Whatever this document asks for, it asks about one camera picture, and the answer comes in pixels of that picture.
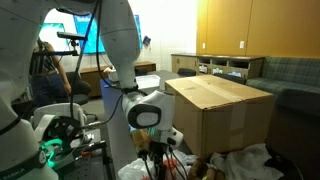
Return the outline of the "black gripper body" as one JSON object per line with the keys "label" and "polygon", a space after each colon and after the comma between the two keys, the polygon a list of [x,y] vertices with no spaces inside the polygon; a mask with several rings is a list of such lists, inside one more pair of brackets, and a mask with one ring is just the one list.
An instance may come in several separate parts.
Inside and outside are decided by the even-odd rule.
{"label": "black gripper body", "polygon": [[154,164],[155,180],[166,180],[167,173],[171,171],[173,165],[170,161],[164,164],[163,156],[168,157],[170,146],[164,143],[151,141],[149,144],[149,158]]}

